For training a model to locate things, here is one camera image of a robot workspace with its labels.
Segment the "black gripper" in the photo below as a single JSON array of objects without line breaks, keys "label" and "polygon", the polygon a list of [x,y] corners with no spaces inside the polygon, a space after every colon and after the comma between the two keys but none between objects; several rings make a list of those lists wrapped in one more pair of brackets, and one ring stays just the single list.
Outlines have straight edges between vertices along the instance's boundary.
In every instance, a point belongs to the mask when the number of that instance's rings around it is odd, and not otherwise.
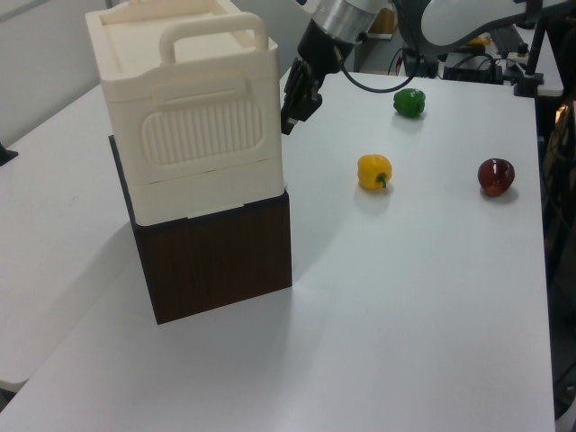
[{"label": "black gripper", "polygon": [[333,39],[315,21],[310,20],[298,44],[298,56],[293,60],[284,85],[281,109],[281,132],[290,135],[298,122],[306,122],[322,105],[318,92],[326,75],[339,71]]}]

